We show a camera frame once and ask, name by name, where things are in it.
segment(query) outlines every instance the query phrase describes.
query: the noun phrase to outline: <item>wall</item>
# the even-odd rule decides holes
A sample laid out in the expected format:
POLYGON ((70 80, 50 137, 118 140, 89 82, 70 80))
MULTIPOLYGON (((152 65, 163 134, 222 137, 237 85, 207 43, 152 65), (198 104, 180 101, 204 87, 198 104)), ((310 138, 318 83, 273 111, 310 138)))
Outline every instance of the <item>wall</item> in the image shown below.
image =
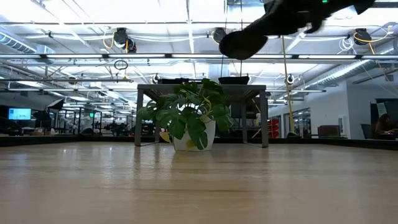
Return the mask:
MULTIPOLYGON (((304 101, 295 101, 293 111, 305 108, 311 109, 311 132, 318 134, 321 125, 338 125, 338 118, 346 116, 347 137, 350 138, 350 125, 348 121, 348 100, 346 82, 341 82, 337 87, 325 88, 326 93, 310 93, 304 101)), ((278 106, 269 110, 269 117, 286 114, 288 106, 278 106)))
POLYGON ((398 98, 397 90, 394 90, 390 85, 383 85, 383 87, 390 92, 379 85, 370 85, 368 83, 347 85, 352 139, 364 139, 361 124, 371 124, 370 103, 375 103, 377 98, 398 98))
POLYGON ((33 110, 44 110, 45 107, 57 100, 55 96, 39 95, 36 92, 28 92, 28 97, 20 93, 0 93, 0 105, 16 108, 31 108, 33 110))

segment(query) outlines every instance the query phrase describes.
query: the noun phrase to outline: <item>hanging rope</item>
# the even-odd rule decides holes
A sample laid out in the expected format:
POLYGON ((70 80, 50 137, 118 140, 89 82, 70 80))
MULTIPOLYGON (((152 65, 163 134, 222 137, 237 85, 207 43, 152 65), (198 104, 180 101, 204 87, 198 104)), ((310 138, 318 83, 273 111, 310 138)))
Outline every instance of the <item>hanging rope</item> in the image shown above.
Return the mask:
POLYGON ((284 50, 284 65, 285 65, 285 85, 287 102, 289 103, 289 115, 290 115, 290 131, 294 128, 293 123, 293 110, 292 110, 292 98, 289 91, 289 85, 287 84, 287 65, 286 65, 286 50, 285 50, 285 37, 282 36, 282 49, 284 50))

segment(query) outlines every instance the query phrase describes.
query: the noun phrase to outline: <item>wooden floor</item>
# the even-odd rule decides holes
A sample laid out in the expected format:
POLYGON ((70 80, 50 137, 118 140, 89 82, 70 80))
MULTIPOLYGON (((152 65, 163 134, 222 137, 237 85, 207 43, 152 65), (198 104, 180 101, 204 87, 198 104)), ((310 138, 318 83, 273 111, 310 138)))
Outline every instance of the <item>wooden floor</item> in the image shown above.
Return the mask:
POLYGON ((398 223, 398 152, 73 142, 0 148, 0 223, 398 223))

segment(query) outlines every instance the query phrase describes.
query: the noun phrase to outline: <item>person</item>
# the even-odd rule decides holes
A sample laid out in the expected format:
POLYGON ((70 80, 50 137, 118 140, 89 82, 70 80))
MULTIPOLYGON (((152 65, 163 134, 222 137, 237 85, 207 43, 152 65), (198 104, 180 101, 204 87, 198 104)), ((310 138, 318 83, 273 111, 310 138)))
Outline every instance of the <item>person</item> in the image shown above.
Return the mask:
POLYGON ((375 129, 376 134, 394 134, 392 130, 392 124, 390 122, 390 116, 388 114, 383 114, 379 118, 375 129))

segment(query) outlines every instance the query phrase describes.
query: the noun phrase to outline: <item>fluorescent light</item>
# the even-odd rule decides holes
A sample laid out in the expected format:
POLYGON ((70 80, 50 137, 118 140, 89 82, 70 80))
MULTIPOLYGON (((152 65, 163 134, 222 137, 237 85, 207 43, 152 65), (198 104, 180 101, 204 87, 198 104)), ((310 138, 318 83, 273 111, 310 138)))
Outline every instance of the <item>fluorescent light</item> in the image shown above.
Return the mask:
POLYGON ((61 96, 61 97, 65 97, 64 95, 60 94, 60 93, 56 93, 56 92, 50 92, 51 94, 55 95, 55 96, 61 96))
POLYGON ((164 54, 110 54, 110 58, 164 58, 164 54))
POLYGON ((8 91, 40 91, 39 89, 26 89, 26 88, 20 88, 20 89, 7 89, 8 91))
POLYGON ((43 91, 75 91, 74 89, 44 89, 43 91))
POLYGON ((102 108, 104 108, 104 109, 112 109, 112 106, 107 106, 107 105, 101 105, 101 106, 99 106, 99 107, 102 107, 102 108))
POLYGON ((78 55, 78 54, 71 54, 71 55, 57 55, 57 54, 49 54, 47 55, 48 58, 102 58, 102 55, 98 54, 86 54, 86 55, 78 55))
POLYGON ((354 59, 356 55, 299 55, 300 59, 354 59))
POLYGON ((266 92, 269 92, 269 93, 285 93, 286 90, 266 90, 266 92))
POLYGON ((69 96, 69 98, 71 98, 73 100, 77 100, 77 101, 87 101, 87 100, 89 100, 87 98, 80 97, 80 96, 69 96))
POLYGON ((114 93, 112 91, 108 91, 105 94, 107 94, 108 96, 110 96, 112 98, 115 98, 115 99, 119 99, 120 98, 120 96, 117 93, 114 93))
POLYGON ((398 59, 398 55, 363 55, 363 59, 398 59))
POLYGON ((222 58, 221 54, 172 54, 173 58, 222 58))
POLYGON ((113 89, 112 91, 138 91, 135 89, 113 89))
POLYGON ((77 91, 109 91, 109 89, 76 89, 77 91))
POLYGON ((17 83, 23 84, 23 85, 29 85, 29 86, 31 86, 31 87, 37 87, 37 88, 43 87, 42 84, 39 84, 39 83, 37 83, 37 82, 18 81, 17 83))
MULTIPOLYGON (((257 59, 270 59, 270 58, 283 58, 283 55, 253 55, 251 58, 257 59)), ((286 55, 286 58, 292 58, 291 55, 286 55)))
POLYGON ((296 92, 296 93, 323 93, 323 92, 326 92, 326 90, 292 90, 292 92, 296 92))
POLYGON ((0 58, 40 58, 40 55, 37 54, 2 54, 0 58))

